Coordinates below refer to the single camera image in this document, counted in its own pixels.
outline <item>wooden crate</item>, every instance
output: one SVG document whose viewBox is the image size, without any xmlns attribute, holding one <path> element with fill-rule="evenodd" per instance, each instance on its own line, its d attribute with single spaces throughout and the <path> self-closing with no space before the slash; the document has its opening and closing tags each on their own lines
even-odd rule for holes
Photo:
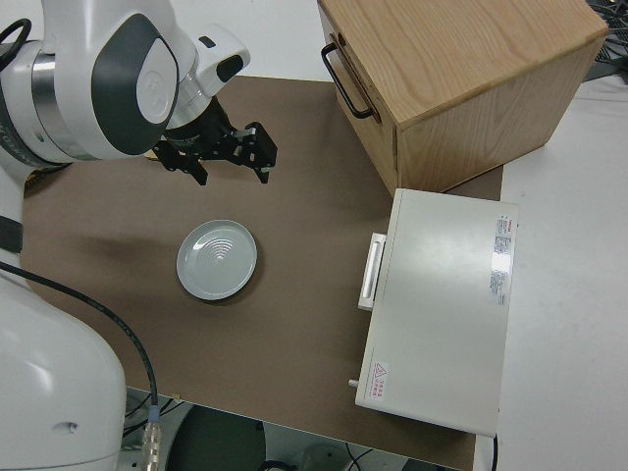
<svg viewBox="0 0 628 471">
<path fill-rule="evenodd" d="M 606 35 L 583 0 L 319 0 L 384 183 L 445 191 L 544 145 Z"/>
</svg>

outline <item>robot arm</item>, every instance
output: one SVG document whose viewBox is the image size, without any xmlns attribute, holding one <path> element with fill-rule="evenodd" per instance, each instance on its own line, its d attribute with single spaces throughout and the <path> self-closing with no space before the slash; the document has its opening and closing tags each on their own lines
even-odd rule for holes
<svg viewBox="0 0 628 471">
<path fill-rule="evenodd" d="M 26 43 L 2 73 L 7 113 L 0 125 L 18 135 L 5 150 L 20 148 L 42 165 L 154 148 L 166 168 L 191 172 L 200 183 L 206 174 L 198 160 L 206 159 L 246 165 L 268 180 L 277 153 L 272 139 L 256 123 L 233 128 L 215 98 L 250 61 L 235 37 L 209 26 L 192 40 L 167 0 L 42 6 L 43 41 Z"/>
<path fill-rule="evenodd" d="M 23 30 L 16 43 L 0 44 L 0 262 L 19 265 L 24 182 L 34 169 L 153 149 L 167 169 L 200 183 L 204 159 L 268 180 L 272 139 L 256 123 L 236 130 L 215 97 L 249 62 L 233 36 L 209 26 L 188 37 L 168 0 L 42 6 L 43 41 L 26 42 Z M 125 413 L 120 362 L 85 324 L 4 271 L 0 375 L 0 470 L 115 469 Z"/>
</svg>

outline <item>brown mat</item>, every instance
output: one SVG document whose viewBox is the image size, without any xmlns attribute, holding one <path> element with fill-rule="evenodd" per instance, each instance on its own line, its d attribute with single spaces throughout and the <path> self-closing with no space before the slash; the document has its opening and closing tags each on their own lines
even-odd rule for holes
<svg viewBox="0 0 628 471">
<path fill-rule="evenodd" d="M 221 99 L 234 125 L 260 121 L 277 142 L 268 185 L 227 163 L 206 165 L 206 187 L 143 158 L 74 164 L 26 199 L 25 268 L 125 318 L 151 356 L 161 393 L 471 469 L 474 436 L 353 403 L 347 380 L 359 375 L 369 324 L 357 309 L 365 257 L 371 233 L 386 231 L 393 201 L 333 86 L 237 78 Z M 498 197 L 495 175 L 478 195 Z M 207 303 L 182 288 L 175 260 L 187 234 L 214 219 L 251 231 L 258 264 L 241 292 Z M 130 386 L 147 387 L 118 328 L 37 290 L 114 347 Z"/>
</svg>

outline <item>ceramic plate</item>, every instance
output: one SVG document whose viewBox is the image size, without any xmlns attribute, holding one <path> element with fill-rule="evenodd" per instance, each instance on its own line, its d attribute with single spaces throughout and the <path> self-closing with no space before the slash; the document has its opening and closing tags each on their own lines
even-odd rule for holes
<svg viewBox="0 0 628 471">
<path fill-rule="evenodd" d="M 246 285 L 256 262 L 255 240 L 243 225 L 210 221 L 183 241 L 177 274 L 190 294 L 201 299 L 224 299 Z"/>
</svg>

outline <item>drawer handle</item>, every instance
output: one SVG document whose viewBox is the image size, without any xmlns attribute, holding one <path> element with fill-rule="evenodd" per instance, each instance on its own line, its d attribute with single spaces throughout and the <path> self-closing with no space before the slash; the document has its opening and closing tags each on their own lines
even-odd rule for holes
<svg viewBox="0 0 628 471">
<path fill-rule="evenodd" d="M 377 289 L 377 281 L 380 278 L 380 267 L 382 266 L 385 243 L 386 236 L 384 234 L 373 233 L 371 235 L 371 246 L 366 259 L 366 267 L 364 268 L 360 299 L 357 303 L 357 307 L 365 311 L 372 311 L 375 304 L 375 291 Z"/>
<path fill-rule="evenodd" d="M 346 90 L 342 86 L 342 83 L 340 83 L 340 79 L 339 79 L 338 75 L 336 75 L 336 72 L 334 71 L 334 68 L 332 67 L 332 64 L 330 63 L 329 59 L 327 58 L 327 56 L 329 55 L 330 52 L 334 52 L 337 49 L 338 49 L 338 47 L 336 46 L 336 44 L 334 42 L 332 42 L 331 44 L 328 44 L 327 46 L 325 46 L 323 48 L 323 50 L 321 51 L 321 56 L 323 57 L 323 64 L 325 64 L 325 67 L 327 68 L 327 70 L 329 71 L 330 75 L 332 76 L 332 80 L 336 84 L 336 87 L 338 88 L 338 91 L 340 92 L 340 95 L 342 95 L 342 98 L 344 99 L 344 102 L 346 103 L 346 106 L 348 106 L 349 111 L 351 112 L 351 114 L 355 118 L 357 118 L 358 120 L 363 120 L 365 118 L 368 118 L 369 116 L 373 116 L 373 108 L 367 108 L 364 111 L 358 111 L 358 109 L 355 108 L 355 105 L 351 101 L 351 98 L 346 93 Z"/>
</svg>

